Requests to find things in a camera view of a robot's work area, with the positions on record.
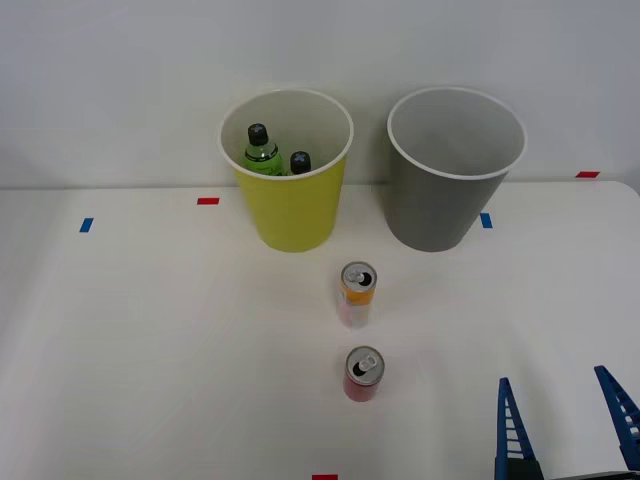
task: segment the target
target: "bin rim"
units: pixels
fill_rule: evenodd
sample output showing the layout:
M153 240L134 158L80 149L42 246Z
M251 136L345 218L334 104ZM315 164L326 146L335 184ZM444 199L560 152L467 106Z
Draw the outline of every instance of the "bin rim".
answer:
M278 92L302 92L302 93L309 93L309 94L312 94L312 95L317 95L317 96L322 97L325 100L333 103L336 107L338 107L340 109L340 111L342 111L342 113L345 115L345 117L347 117L347 121L349 122L349 139L347 140L347 143L344 146L344 148L336 156L336 158L331 160L326 165L324 165L324 166L322 166L322 167L320 167L320 168L318 168L316 170L312 170L312 171L310 171L308 173L303 173L303 174L300 174L300 175L283 175L281 177L276 177L276 176L262 175L261 173L252 172L251 170L248 170L248 169L238 165L236 162L234 162L229 157L229 155L227 155L226 150L222 146L222 129L224 128L225 123L227 123L227 120L229 119L229 117L231 115L233 115L235 113L235 111L238 110L240 107L242 107L242 106L246 105L247 103L255 100L256 98L264 97L264 96L267 96L267 95L272 95L272 94L278 93ZM242 100L241 102L239 102L235 106L233 106L224 115L224 117L222 118L222 122L220 122L220 126L218 127L218 134L216 136L216 143L218 145L218 150L220 151L220 153L222 153L222 156L225 158L227 163L229 163L233 168L235 168L237 171L239 171L239 172L241 172L241 173L243 173L245 175L249 175L250 177L259 178L261 180L272 180L274 182L292 182L292 181L296 181L296 180L303 180L305 178L313 177L314 175L319 175L322 172L324 172L326 170L329 170L331 167L336 165L340 160L342 160L344 158L346 153L349 151L349 148L351 147L351 143L352 142L353 142L353 119L351 118L351 115L349 114L349 111L340 102L338 102L335 98L330 97L329 95L327 95L325 93L321 93L321 92L318 92L316 90L311 90L311 89L308 89L308 88L276 88L276 89L269 90L269 91L266 91L266 92L258 93L257 95L253 95L252 97L249 97L249 98L247 98L245 100Z
M518 155L518 157L513 162L511 162L509 165L507 165L506 167L501 168L500 170L497 170L495 172L484 173L482 175L458 175L458 174L455 174L455 173L442 172L440 170L436 170L435 168L427 167L426 165L423 165L420 162L418 162L417 160L411 158L411 155L409 155L407 152L405 152L400 147L400 145L398 145L398 142L396 141L395 136L393 135L393 128L391 127L391 122L393 121L393 117L394 117L396 111L398 110L398 108L402 104L404 104L408 100L412 99L413 97L416 97L418 95L422 95L423 93L432 92L432 91L435 91L435 90L453 90L453 91L459 91L459 92L473 93L474 95L479 95L481 97L485 97L485 98L491 100L492 102L497 103L502 108L504 108L507 112L509 112L513 116L515 121L518 123L520 129L522 130L522 137L523 137L522 150L520 150L520 154ZM484 92L482 92L480 90L476 90L476 89L473 89L473 88L467 88L467 87L457 87L457 86L427 87L427 88L422 88L420 90L417 90L415 92L411 92L411 93L405 95L404 97L402 97L393 106L393 108L391 109L391 112L389 112L389 116L387 117L387 134L389 135L389 140L391 140L391 143L393 144L394 148L398 151L398 153L400 153L400 155L402 155L405 158L405 160L408 160L413 165L415 165L416 167L418 167L421 170L424 170L425 172L432 173L432 174L437 175L439 177L450 178L452 180L487 180L489 178L499 177L500 175L508 173L520 161L520 159L523 157L523 155L524 155L524 153L525 153L525 151L527 149L527 143L528 143L527 129L524 127L524 123L522 123L522 121L520 120L520 117L518 115L516 115L516 113L511 109L511 107L509 107L509 105L504 103L502 100L500 100L500 99L498 99L498 98L496 98L496 97L494 97L492 95L489 95L488 93L484 93Z

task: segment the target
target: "red can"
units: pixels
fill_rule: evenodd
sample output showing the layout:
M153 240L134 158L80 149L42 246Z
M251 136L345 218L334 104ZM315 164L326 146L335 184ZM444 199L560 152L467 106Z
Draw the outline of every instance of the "red can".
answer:
M384 359L371 347L356 347L347 355L344 393L354 402L368 402L378 390L384 375Z

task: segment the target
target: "can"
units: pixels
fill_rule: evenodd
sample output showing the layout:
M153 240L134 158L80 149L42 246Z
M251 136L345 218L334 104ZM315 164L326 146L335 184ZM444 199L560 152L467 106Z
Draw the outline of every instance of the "can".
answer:
M338 315L342 323L352 328L360 328L367 323L377 282L378 274L368 263L345 265L340 274L338 296Z
M344 393L354 402L368 402L378 390L384 375L384 358L375 348L351 350L344 367Z

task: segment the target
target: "yellow bin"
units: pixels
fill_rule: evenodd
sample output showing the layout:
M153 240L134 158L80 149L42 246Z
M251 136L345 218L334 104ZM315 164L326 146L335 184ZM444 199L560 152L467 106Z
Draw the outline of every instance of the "yellow bin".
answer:
M267 127L285 169L293 152L311 156L312 170L271 177L242 166L247 128ZM283 252L304 252L333 230L346 155L353 140L349 112L333 98L312 90L276 90L253 97L222 121L218 148L233 167L260 238Z

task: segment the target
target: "can lid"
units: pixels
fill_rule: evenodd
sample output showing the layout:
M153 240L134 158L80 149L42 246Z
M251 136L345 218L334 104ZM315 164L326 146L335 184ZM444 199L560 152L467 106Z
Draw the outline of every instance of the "can lid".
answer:
M347 356L346 371L358 385L375 385L382 380L384 359L375 348L356 347Z
M261 123L254 123L248 129L249 143L254 147L260 147L269 143L269 135L267 135L267 127Z
M342 269L342 283L354 292L368 292L376 286L378 274L365 262L351 262Z

